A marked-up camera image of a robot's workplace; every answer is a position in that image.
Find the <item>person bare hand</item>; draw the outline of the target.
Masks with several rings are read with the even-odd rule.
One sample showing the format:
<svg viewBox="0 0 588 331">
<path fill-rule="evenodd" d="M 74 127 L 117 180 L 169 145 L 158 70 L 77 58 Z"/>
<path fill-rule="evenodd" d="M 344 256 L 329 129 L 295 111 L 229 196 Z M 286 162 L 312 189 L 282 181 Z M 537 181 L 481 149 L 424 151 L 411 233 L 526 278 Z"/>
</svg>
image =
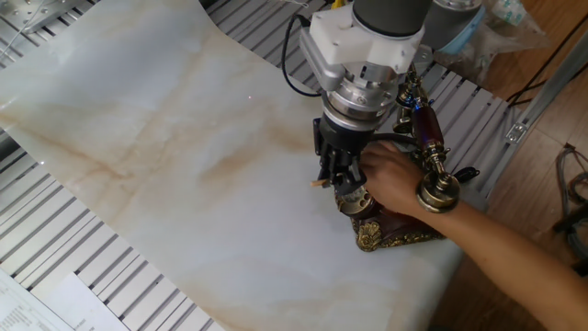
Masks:
<svg viewBox="0 0 588 331">
<path fill-rule="evenodd" d="M 393 143 L 369 144 L 360 157 L 360 168 L 367 177 L 367 191 L 386 209 L 414 218 L 423 213 L 416 198 L 423 172 Z"/>
</svg>

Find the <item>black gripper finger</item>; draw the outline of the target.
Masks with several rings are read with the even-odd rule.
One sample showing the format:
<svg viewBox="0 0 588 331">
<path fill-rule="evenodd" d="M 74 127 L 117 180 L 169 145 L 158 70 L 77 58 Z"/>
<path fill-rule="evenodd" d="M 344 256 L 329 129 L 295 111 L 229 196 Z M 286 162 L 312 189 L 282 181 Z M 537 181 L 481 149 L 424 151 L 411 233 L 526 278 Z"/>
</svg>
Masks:
<svg viewBox="0 0 588 331">
<path fill-rule="evenodd" d="M 336 184 L 338 160 L 336 155 L 322 155 L 318 180 L 328 184 Z"/>
<path fill-rule="evenodd" d="M 334 172 L 334 191 L 338 196 L 349 195 L 367 182 L 358 158 L 352 158 L 349 165 L 339 165 Z"/>
</svg>

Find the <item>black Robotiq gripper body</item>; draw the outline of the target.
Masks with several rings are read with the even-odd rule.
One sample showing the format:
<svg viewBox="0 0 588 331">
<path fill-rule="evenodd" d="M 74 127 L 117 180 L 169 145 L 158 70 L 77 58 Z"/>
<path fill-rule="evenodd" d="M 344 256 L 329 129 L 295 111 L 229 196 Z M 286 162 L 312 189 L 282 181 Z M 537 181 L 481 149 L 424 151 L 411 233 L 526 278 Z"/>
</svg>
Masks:
<svg viewBox="0 0 588 331">
<path fill-rule="evenodd" d="M 313 120 L 315 153 L 321 165 L 351 165 L 368 144 L 373 131 L 348 130 L 326 116 Z"/>
</svg>

